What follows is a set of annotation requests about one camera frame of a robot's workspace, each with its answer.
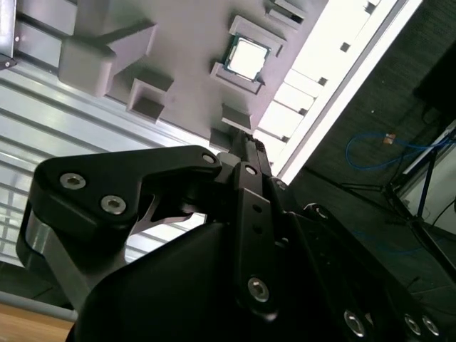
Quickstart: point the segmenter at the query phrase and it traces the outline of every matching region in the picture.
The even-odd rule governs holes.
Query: screw head
[[[425,324],[425,327],[433,333],[435,336],[439,336],[439,329],[438,327],[432,322],[429,317],[423,316],[423,323]]]
[[[411,331],[417,336],[421,335],[420,326],[416,324],[413,318],[410,315],[405,315],[404,317],[405,323],[410,328]]]
[[[347,326],[355,335],[357,335],[357,337],[362,338],[366,335],[366,329],[364,328],[363,323],[353,312],[346,310],[343,314],[343,318],[345,319]]]
[[[70,190],[79,190],[85,187],[86,181],[77,173],[66,173],[60,177],[60,184]]]
[[[113,215],[120,215],[127,209],[127,204],[119,196],[108,195],[102,198],[101,207],[105,212]]]
[[[206,160],[209,164],[214,164],[215,163],[215,159],[211,155],[203,154],[202,155],[202,159]]]
[[[257,171],[256,171],[252,166],[246,165],[245,170],[246,170],[250,175],[256,175],[256,174],[257,174]]]
[[[257,301],[266,303],[269,299],[269,290],[266,284],[258,278],[251,278],[247,283],[249,292]]]

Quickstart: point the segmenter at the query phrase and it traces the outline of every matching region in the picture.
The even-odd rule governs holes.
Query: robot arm
[[[240,135],[202,147],[60,157],[38,166],[17,252],[79,312],[67,341],[446,341],[324,207],[300,208]],[[205,224],[131,264],[130,234]]]

